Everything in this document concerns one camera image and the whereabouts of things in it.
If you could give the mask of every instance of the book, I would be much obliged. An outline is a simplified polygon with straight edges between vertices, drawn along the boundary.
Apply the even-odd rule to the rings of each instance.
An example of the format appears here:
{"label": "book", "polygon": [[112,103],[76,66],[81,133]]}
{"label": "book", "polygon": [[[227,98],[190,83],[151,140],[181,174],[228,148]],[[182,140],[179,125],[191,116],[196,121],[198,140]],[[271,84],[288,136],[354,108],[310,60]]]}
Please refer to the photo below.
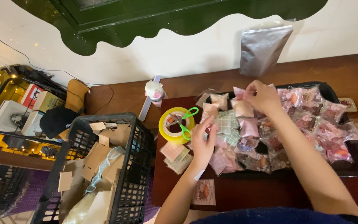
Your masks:
{"label": "book", "polygon": [[18,102],[4,100],[0,106],[0,131],[21,131],[31,112]]}
{"label": "book", "polygon": [[38,98],[33,106],[33,110],[40,110],[45,113],[49,109],[64,106],[65,103],[66,102],[64,100],[58,98],[52,93],[43,91],[38,94]]}
{"label": "book", "polygon": [[35,136],[36,132],[42,132],[42,129],[39,126],[39,121],[43,115],[44,113],[40,111],[31,112],[22,128],[22,134],[27,136]]}
{"label": "book", "polygon": [[38,95],[42,91],[44,90],[38,87],[36,84],[30,84],[20,103],[25,107],[33,109],[34,104],[37,101]]}

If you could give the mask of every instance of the packing tape roll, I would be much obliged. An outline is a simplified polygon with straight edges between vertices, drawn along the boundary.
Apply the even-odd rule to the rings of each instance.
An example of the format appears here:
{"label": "packing tape roll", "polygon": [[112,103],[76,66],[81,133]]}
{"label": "packing tape roll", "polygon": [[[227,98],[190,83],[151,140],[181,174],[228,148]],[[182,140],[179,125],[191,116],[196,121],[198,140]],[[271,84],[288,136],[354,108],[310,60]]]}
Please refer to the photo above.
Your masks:
{"label": "packing tape roll", "polygon": [[[164,137],[167,141],[170,141],[171,143],[175,145],[183,145],[187,143],[189,140],[185,139],[182,135],[182,131],[178,133],[172,133],[169,131],[169,128],[167,128],[167,125],[172,123],[173,118],[169,115],[170,113],[172,115],[175,115],[179,118],[183,117],[187,112],[186,108],[183,107],[174,107],[172,109],[167,110],[160,118],[160,122],[158,123],[158,130],[162,137]],[[185,119],[186,125],[185,127],[191,131],[195,126],[194,118],[193,116],[190,116]],[[189,133],[185,133],[186,137],[190,138]]]}

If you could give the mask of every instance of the scissors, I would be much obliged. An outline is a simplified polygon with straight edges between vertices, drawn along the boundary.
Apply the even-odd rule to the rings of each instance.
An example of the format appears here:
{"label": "scissors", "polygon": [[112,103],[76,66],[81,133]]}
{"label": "scissors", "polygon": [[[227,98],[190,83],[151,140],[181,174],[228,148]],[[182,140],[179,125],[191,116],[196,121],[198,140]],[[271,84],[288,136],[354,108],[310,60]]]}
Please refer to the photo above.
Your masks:
{"label": "scissors", "polygon": [[186,137],[185,133],[188,132],[190,135],[191,135],[191,133],[190,133],[190,131],[189,131],[184,125],[182,125],[182,120],[183,120],[183,119],[186,119],[186,118],[188,118],[188,117],[190,117],[190,116],[193,116],[193,115],[195,115],[195,114],[197,114],[197,113],[198,113],[198,108],[197,108],[197,107],[192,107],[192,108],[190,108],[190,109],[186,112],[186,114],[185,114],[183,117],[181,117],[180,119],[177,119],[173,114],[170,113],[169,115],[170,115],[175,121],[172,122],[172,123],[170,123],[167,127],[169,127],[169,126],[171,126],[171,125],[174,125],[174,124],[179,124],[179,126],[180,126],[181,129],[182,129],[182,135],[183,135],[183,137],[185,137],[186,140],[190,140],[190,138]]}

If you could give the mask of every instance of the baseball cap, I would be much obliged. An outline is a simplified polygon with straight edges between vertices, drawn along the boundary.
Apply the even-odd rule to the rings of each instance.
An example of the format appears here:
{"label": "baseball cap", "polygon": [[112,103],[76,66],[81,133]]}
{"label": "baseball cap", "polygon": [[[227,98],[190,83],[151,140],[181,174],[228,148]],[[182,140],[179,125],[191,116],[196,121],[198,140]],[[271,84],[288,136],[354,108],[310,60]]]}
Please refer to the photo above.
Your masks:
{"label": "baseball cap", "polygon": [[79,115],[71,109],[56,107],[47,110],[39,121],[39,126],[44,134],[52,139],[69,128],[73,120]]}

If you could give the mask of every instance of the black tray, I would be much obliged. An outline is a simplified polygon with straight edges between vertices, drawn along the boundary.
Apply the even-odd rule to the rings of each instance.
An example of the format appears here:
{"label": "black tray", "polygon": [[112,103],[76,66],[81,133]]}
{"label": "black tray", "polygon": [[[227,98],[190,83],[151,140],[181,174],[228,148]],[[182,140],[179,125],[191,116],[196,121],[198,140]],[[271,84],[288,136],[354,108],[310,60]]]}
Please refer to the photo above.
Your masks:
{"label": "black tray", "polygon": [[[339,99],[336,96],[334,90],[329,86],[327,83],[322,82],[306,82],[306,83],[295,83],[295,84],[286,84],[276,86],[276,88],[288,88],[289,86],[292,87],[304,87],[310,88],[317,84],[320,84],[320,92],[324,99],[329,100],[334,103],[339,103]],[[231,107],[230,100],[235,98],[234,92],[227,92],[229,97],[227,98],[227,108],[228,110],[233,109]],[[208,97],[206,100],[207,103],[211,103],[211,98]],[[346,123],[349,121],[348,116],[346,113],[343,115],[340,123]],[[353,141],[346,141],[345,142],[349,153],[353,157],[354,163],[346,162],[346,161],[336,161],[331,164],[335,172],[340,177],[356,177],[358,176],[358,140]],[[256,147],[256,151],[259,153],[267,153],[267,146],[262,142]],[[252,171],[252,170],[244,170],[244,171],[236,171],[234,173],[223,173],[220,175],[222,178],[232,178],[232,179],[257,179],[257,178],[286,178],[292,177],[295,173],[292,169],[281,169],[275,170],[271,174],[264,173],[262,171]]]}

